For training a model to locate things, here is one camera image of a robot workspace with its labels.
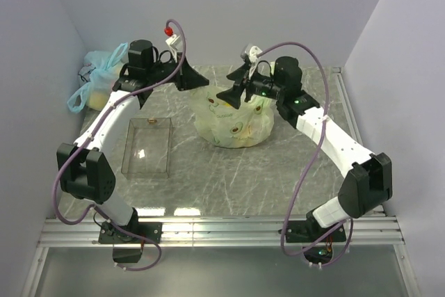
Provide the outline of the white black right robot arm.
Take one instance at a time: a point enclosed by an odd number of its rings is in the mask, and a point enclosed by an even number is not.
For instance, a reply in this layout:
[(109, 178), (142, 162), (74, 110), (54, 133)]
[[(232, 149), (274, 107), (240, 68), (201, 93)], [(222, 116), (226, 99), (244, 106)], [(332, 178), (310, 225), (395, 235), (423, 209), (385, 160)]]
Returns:
[(391, 159), (360, 145), (325, 114), (325, 109), (303, 90), (302, 70), (296, 58), (279, 57), (269, 76), (246, 61), (227, 78), (233, 86), (218, 93), (218, 99), (236, 109), (255, 95), (274, 99), (279, 115), (319, 144), (343, 176), (338, 194), (307, 214), (310, 239), (323, 240), (331, 226), (359, 218), (392, 197)]

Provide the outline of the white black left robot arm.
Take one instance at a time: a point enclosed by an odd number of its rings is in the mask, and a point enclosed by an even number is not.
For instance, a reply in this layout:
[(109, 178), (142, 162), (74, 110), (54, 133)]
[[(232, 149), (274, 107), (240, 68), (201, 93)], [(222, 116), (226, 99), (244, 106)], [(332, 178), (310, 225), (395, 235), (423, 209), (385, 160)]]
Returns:
[(106, 227), (125, 243), (140, 234), (138, 213), (115, 191), (115, 173), (108, 156), (130, 119), (143, 107), (153, 89), (173, 83), (180, 91), (204, 87), (209, 80), (186, 61), (186, 42), (174, 34), (166, 40), (171, 58), (161, 55), (149, 40), (129, 45), (128, 61), (113, 84), (109, 99), (91, 126), (73, 144), (59, 146), (58, 174), (52, 192), (61, 190), (78, 200), (89, 202), (106, 221)]

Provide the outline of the pale green plastic bag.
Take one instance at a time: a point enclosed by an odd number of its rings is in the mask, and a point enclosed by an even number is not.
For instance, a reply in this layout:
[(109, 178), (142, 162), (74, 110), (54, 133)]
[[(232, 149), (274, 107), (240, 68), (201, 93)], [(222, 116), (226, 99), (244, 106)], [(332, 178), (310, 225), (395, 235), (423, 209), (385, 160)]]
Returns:
[(195, 115), (197, 133), (217, 147), (252, 147), (265, 141), (274, 126), (272, 100), (254, 96), (242, 102), (239, 109), (218, 99), (224, 88), (205, 86), (189, 95), (189, 106)]

